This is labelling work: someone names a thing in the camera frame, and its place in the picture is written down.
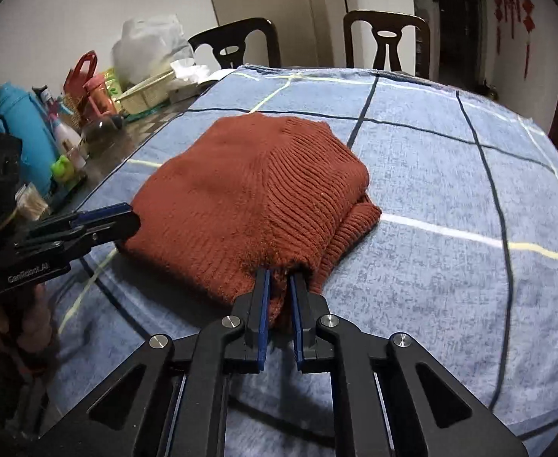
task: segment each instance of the red lid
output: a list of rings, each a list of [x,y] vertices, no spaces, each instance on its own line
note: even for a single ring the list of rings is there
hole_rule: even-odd
[[[85,82],[85,89],[88,93],[98,88],[101,84],[105,83],[105,76],[103,74],[95,74],[88,81]]]

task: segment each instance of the metal screw cap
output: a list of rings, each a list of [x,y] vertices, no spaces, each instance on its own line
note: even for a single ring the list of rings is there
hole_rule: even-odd
[[[396,333],[393,336],[393,342],[398,347],[409,347],[412,343],[412,337],[408,333]]]
[[[328,328],[334,328],[341,322],[338,316],[334,316],[333,314],[324,314],[319,321],[321,321],[323,326],[327,326]]]
[[[241,320],[238,316],[224,316],[222,318],[222,326],[226,328],[236,328],[241,324]]]
[[[169,339],[165,335],[155,335],[148,343],[152,348],[163,348],[169,343]]]

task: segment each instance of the wooden chair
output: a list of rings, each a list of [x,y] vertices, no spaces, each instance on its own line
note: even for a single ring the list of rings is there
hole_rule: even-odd
[[[418,29],[417,54],[420,45],[420,63],[417,63],[417,72],[420,77],[429,79],[429,26],[420,17],[392,12],[375,12],[372,10],[351,10],[343,19],[345,33],[345,54],[347,67],[353,68],[353,35],[351,26],[353,22],[364,21],[372,26],[372,35],[376,39],[376,56],[372,68],[383,70],[385,67],[386,45],[389,45],[389,65],[391,70],[401,70],[400,57],[397,54],[397,45],[402,38],[402,29],[414,26]],[[389,31],[395,36],[381,36],[379,32]]]
[[[243,65],[245,54],[245,38],[253,31],[262,31],[266,36],[266,48],[269,54],[269,66],[281,67],[281,54],[279,53],[279,40],[275,25],[268,19],[254,17],[243,21],[231,22],[223,26],[214,27],[194,35],[188,40],[193,50],[202,44],[208,44],[213,50],[213,56],[223,69],[235,69]],[[220,54],[230,46],[236,46],[237,50],[231,53]]]

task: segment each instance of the knit sweater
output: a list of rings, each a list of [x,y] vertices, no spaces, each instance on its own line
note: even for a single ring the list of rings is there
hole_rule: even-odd
[[[269,313],[286,275],[309,290],[380,218],[365,194],[368,170],[325,122],[260,113],[216,121],[164,163],[134,198],[140,231],[125,249],[225,304],[274,271]]]

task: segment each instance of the blue checkered bedsheet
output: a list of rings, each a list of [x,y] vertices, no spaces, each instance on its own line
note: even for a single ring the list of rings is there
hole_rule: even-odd
[[[215,120],[250,111],[326,121],[368,167],[383,215],[325,284],[330,310],[375,335],[411,333],[538,455],[558,432],[536,431],[558,421],[558,153],[546,135],[496,103],[412,77],[244,66],[83,209],[131,201]],[[49,396],[63,413],[145,335],[183,337],[224,313],[113,249],[49,283],[61,330]],[[329,375],[297,373],[281,336],[264,373],[235,379],[232,395],[252,410],[229,411],[227,456],[333,455]]]

